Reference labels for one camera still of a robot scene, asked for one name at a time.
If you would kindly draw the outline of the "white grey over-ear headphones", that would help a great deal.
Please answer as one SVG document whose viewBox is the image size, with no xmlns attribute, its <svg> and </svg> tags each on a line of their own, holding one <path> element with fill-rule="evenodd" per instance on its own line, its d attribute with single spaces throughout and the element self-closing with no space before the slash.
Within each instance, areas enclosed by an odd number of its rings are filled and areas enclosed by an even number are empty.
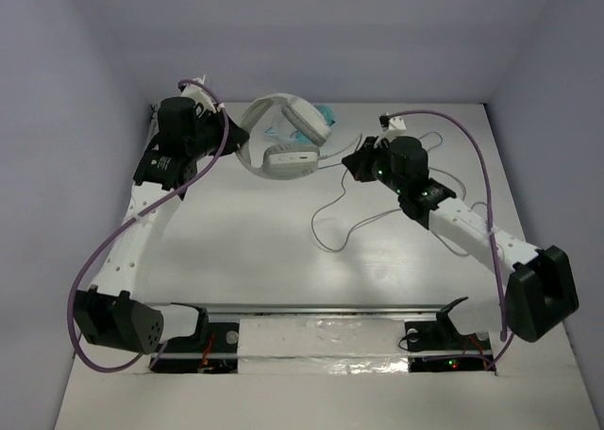
<svg viewBox="0 0 604 430">
<path fill-rule="evenodd" d="M 256 99 L 243 113 L 239 127 L 250 135 L 264 114 L 272 107 L 292 109 L 304 120 L 303 109 L 310 109 L 311 103 L 289 93 L 272 93 Z M 262 164 L 255 167 L 249 150 L 249 141 L 236 156 L 250 173 L 270 180 L 295 180 L 313 174 L 320 161 L 320 148 L 324 145 L 300 144 L 291 141 L 277 142 L 268 147 L 262 157 Z"/>
</svg>

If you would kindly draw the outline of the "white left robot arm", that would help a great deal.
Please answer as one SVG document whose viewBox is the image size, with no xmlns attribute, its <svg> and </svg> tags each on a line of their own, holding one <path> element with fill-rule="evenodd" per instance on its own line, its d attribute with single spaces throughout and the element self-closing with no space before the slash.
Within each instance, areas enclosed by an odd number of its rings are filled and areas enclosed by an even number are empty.
<svg viewBox="0 0 604 430">
<path fill-rule="evenodd" d="M 234 153 L 247 134 L 227 116 L 223 105 L 204 106 L 190 97 L 163 100 L 151 138 L 133 175 L 130 203 L 122 225 L 88 259 L 108 256 L 87 289 L 73 284 L 68 298 L 71 339 L 148 355 L 162 339 L 161 310 L 142 303 L 140 285 L 159 248 L 167 224 L 187 189 L 209 172 L 197 162 Z"/>
</svg>

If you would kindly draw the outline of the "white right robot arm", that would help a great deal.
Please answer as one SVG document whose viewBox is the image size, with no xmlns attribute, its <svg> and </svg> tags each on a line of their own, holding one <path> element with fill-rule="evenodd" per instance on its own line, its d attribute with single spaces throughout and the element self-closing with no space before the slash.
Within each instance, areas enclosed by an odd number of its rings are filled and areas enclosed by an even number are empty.
<svg viewBox="0 0 604 430">
<path fill-rule="evenodd" d="M 456 348 L 470 329 L 487 322 L 535 342 L 579 309 L 567 253 L 519 240 L 483 218 L 446 185 L 431 177 L 428 153 L 413 137 L 391 142 L 376 137 L 342 160 L 354 180 L 377 181 L 394 192 L 403 213 L 431 233 L 450 240 L 495 275 L 496 301 L 472 311 L 468 320 L 451 315 L 437 322 L 437 340 Z"/>
</svg>

